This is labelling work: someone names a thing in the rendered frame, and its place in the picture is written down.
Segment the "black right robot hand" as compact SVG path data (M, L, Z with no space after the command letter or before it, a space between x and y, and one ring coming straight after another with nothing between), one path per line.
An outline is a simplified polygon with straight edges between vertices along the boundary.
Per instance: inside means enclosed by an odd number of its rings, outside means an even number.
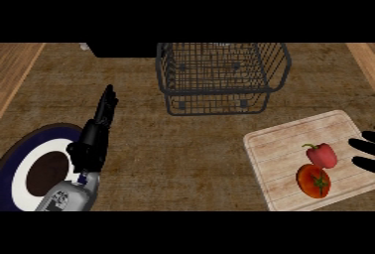
M364 154L351 158L353 165L375 174L375 131L363 131L362 139L350 138L348 145Z

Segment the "red bell pepper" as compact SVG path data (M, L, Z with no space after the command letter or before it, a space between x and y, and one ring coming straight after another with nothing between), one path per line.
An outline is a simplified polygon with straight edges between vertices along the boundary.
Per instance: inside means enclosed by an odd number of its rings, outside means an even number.
M302 144L302 147L307 148L305 155L314 165L325 169L331 169L335 167L338 162L336 155L328 144Z

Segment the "pale wooden cutting board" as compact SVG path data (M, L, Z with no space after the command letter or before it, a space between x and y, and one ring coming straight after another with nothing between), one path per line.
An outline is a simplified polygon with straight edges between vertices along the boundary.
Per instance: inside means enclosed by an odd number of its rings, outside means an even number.
M362 138L360 130L342 110L332 110L245 135L245 148L269 210L314 210L375 191L375 174L351 163L364 154L348 145ZM325 198L307 196L295 181L298 168L310 163L302 144L331 146L338 163L326 170L331 189Z

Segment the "red tomato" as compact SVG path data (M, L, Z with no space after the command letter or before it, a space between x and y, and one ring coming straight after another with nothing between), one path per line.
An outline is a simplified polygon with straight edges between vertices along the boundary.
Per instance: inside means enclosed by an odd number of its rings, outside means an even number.
M311 198L325 198L331 189L331 179L326 171L313 164L302 165L295 173L300 190Z

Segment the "black box appliance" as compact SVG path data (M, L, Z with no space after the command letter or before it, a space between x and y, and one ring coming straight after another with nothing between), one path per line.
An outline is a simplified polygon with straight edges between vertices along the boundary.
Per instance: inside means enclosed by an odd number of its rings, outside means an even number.
M155 43L88 43L97 58L153 58Z

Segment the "blue and white round plate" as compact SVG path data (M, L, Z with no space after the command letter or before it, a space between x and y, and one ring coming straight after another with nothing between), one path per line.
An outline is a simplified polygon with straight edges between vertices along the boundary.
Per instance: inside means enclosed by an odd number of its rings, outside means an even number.
M0 211L34 211L50 188L77 181L68 145L81 128L49 124L26 134L0 158Z

